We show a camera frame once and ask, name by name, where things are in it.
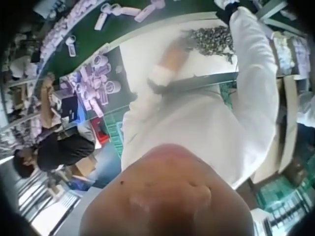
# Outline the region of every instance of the blue object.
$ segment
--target blue object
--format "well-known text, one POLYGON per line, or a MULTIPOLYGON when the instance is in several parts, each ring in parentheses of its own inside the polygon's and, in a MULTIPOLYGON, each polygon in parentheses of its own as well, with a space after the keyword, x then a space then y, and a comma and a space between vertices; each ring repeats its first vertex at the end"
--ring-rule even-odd
POLYGON ((124 143, 124 133, 123 133, 123 123, 117 122, 116 123, 117 133, 119 134, 119 138, 122 141, 122 144, 124 143))
POLYGON ((85 110, 82 104, 80 103, 80 101, 78 100, 77 119, 74 120, 73 122, 78 125, 85 122, 86 120, 87 118, 86 118, 85 110))

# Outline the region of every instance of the green crate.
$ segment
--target green crate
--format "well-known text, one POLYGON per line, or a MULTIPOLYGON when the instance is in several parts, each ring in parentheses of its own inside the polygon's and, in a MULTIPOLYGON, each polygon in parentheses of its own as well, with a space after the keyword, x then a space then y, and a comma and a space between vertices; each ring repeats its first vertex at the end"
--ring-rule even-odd
POLYGON ((124 106, 106 113, 103 117, 106 126, 106 134, 109 135, 110 141, 115 146, 119 157, 121 157, 123 153, 123 142, 117 130, 117 123, 123 121, 124 114, 128 110, 129 106, 124 106))
POLYGON ((296 190, 289 180, 282 176, 263 186, 256 193, 256 201, 260 208, 272 212, 275 205, 281 205, 296 190))

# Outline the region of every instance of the green tray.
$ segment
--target green tray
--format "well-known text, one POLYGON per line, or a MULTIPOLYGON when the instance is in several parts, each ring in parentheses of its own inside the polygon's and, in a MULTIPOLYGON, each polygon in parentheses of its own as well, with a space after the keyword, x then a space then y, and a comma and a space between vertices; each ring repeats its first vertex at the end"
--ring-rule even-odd
POLYGON ((115 149, 119 155, 122 156, 123 142, 121 134, 117 129, 117 124, 123 121, 124 114, 129 110, 129 105, 118 108, 104 115, 103 119, 106 125, 105 133, 109 135, 111 143, 115 146, 115 149))

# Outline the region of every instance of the white bottle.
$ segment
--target white bottle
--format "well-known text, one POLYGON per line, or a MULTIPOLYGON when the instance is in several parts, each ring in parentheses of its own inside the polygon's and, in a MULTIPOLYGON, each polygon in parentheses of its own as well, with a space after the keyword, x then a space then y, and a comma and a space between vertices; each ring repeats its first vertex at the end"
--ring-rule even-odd
POLYGON ((71 35, 69 38, 67 38, 67 40, 65 41, 66 45, 68 46, 68 51, 69 51, 69 56, 71 58, 75 57, 76 51, 75 51, 75 47, 74 47, 74 42, 76 40, 76 37, 74 35, 71 35))
POLYGON ((95 24, 94 29, 95 30, 101 30, 103 25, 105 24, 105 21, 107 19, 108 14, 111 12, 111 6, 109 3, 105 3, 101 8, 100 8, 101 14, 99 15, 97 22, 95 24))

